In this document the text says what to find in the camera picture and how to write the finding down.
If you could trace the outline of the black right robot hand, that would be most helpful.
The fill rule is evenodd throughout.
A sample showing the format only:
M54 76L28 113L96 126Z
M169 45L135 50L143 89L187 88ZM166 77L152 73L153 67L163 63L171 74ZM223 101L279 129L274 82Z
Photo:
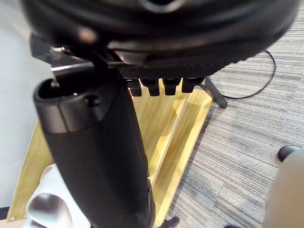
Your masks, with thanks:
M31 52L58 67L33 100L51 154L94 228L151 228L155 203L133 96L174 95L253 57L298 0L23 0Z

